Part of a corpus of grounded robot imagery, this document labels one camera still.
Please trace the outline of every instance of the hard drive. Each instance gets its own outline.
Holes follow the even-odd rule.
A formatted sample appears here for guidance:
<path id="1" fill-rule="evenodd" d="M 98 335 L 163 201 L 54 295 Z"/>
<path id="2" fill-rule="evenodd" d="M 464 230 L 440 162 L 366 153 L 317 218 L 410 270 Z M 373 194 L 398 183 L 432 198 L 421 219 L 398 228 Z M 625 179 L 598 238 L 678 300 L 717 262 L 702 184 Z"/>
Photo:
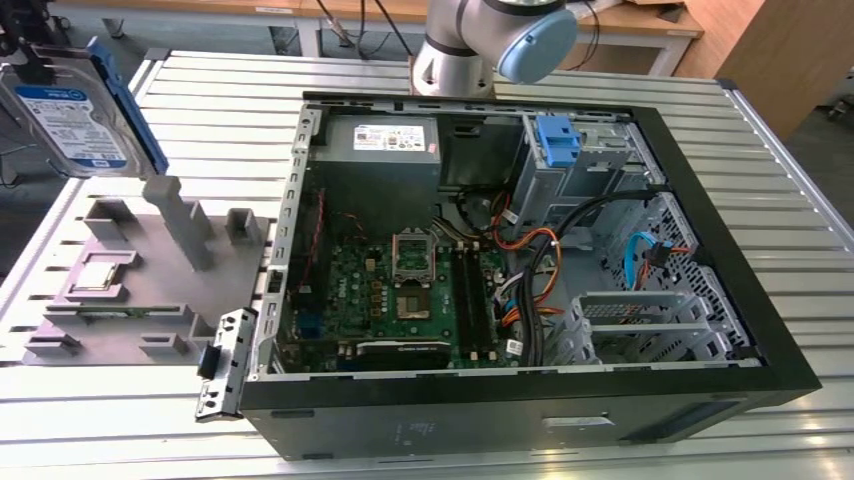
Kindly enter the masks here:
<path id="1" fill-rule="evenodd" d="M 83 178 L 146 179 L 166 173 L 166 156 L 98 39 L 86 49 L 34 50 L 49 59 L 54 84 L 27 84 L 5 67 L 0 95 L 18 106 L 26 127 L 50 147 L 55 169 Z"/>

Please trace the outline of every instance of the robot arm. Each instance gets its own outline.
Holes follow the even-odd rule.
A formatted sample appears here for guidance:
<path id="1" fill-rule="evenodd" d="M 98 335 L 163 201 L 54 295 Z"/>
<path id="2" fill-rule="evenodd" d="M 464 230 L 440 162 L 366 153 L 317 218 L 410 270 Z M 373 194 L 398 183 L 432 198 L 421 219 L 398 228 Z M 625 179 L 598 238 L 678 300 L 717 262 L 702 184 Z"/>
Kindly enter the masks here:
<path id="1" fill-rule="evenodd" d="M 433 0 L 428 37 L 413 68 L 422 95 L 486 97 L 493 67 L 514 83 L 534 83 L 576 43 L 566 0 Z"/>

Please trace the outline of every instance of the floor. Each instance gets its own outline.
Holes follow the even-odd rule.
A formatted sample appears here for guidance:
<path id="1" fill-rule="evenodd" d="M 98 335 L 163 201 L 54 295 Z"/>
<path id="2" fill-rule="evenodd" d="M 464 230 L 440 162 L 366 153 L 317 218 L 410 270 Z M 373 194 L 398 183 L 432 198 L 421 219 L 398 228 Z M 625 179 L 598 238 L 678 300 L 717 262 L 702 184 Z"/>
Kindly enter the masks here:
<path id="1" fill-rule="evenodd" d="M 70 37 L 75 45 L 85 45 L 98 35 L 117 55 L 126 79 L 137 71 L 149 48 L 169 47 L 230 53 L 299 55 L 299 40 L 291 28 L 265 29 L 245 26 L 218 26 L 211 37 L 203 24 L 169 24 L 134 20 L 125 25 L 126 36 L 111 39 L 98 19 L 78 20 Z M 414 51 L 421 48 L 424 37 L 406 34 Z M 354 48 L 340 47 L 332 32 L 324 35 L 324 50 L 330 57 L 358 58 Z M 377 60 L 406 59 L 405 49 L 394 36 L 369 32 L 362 50 Z M 854 120 L 835 124 L 823 112 L 815 112 L 787 143 L 820 188 L 840 212 L 854 223 Z M 3 165 L 19 173 L 17 186 L 0 185 L 0 281 L 33 236 L 39 222 L 66 183 L 46 162 L 46 152 L 11 118 L 0 111 L 0 156 Z"/>

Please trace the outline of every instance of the sticker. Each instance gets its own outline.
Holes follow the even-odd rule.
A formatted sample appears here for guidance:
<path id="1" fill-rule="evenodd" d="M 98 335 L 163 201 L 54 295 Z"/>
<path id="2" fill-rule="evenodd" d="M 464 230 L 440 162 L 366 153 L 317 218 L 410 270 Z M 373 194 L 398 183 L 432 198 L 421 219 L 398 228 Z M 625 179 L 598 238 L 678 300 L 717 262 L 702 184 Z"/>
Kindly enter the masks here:
<path id="1" fill-rule="evenodd" d="M 127 165 L 110 130 L 93 120 L 93 102 L 82 90 L 22 86 L 15 92 L 70 160 L 91 168 Z"/>
<path id="2" fill-rule="evenodd" d="M 261 13 L 287 13 L 289 15 L 294 13 L 294 10 L 290 8 L 275 7 L 255 7 L 255 11 Z"/>
<path id="3" fill-rule="evenodd" d="M 512 355 L 522 355 L 522 347 L 525 347 L 525 344 L 521 341 L 513 339 L 508 340 L 506 350 Z"/>
<path id="4" fill-rule="evenodd" d="M 360 125 L 354 130 L 354 150 L 424 152 L 425 127 L 410 125 Z"/>
<path id="5" fill-rule="evenodd" d="M 552 417 L 544 418 L 544 427 L 596 427 L 614 425 L 609 417 Z"/>
<path id="6" fill-rule="evenodd" d="M 510 210 L 505 210 L 502 212 L 502 217 L 505 217 L 505 219 L 510 222 L 512 225 L 516 225 L 517 222 L 520 221 L 520 215 L 513 213 Z"/>

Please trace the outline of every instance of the green circuit board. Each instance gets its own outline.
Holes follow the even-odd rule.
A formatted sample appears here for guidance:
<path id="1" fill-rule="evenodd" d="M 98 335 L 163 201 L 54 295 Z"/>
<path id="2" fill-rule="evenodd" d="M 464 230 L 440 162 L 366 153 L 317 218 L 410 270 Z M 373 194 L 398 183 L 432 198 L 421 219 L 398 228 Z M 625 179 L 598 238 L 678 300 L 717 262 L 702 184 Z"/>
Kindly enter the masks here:
<path id="1" fill-rule="evenodd" d="M 418 252 L 402 252 L 408 268 L 425 268 Z M 461 355 L 454 302 L 454 278 L 450 247 L 437 247 L 436 279 L 429 288 L 420 284 L 396 285 L 393 272 L 393 246 L 341 245 L 334 247 L 328 289 L 328 308 L 324 313 L 318 346 L 303 347 L 303 365 L 309 371 L 334 371 L 330 344 L 353 344 L 373 340 L 441 341 L 452 344 L 454 368 L 490 368 L 505 366 L 498 354 L 473 360 Z M 493 274 L 502 270 L 504 261 L 496 251 L 478 255 L 485 276 L 484 295 L 488 299 L 488 318 L 493 341 L 496 319 L 492 311 L 494 293 Z"/>

